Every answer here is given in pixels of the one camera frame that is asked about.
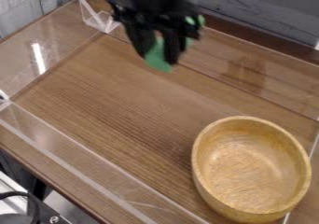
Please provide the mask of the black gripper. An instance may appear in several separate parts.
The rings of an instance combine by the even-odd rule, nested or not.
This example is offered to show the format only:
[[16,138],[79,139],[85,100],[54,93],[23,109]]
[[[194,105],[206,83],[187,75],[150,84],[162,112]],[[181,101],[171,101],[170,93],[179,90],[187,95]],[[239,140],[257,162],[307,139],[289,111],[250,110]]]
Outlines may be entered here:
[[142,57],[157,44],[155,30],[163,37],[165,60],[179,62],[186,37],[199,39],[205,19],[189,0],[107,0],[114,18],[123,23],[133,46]]

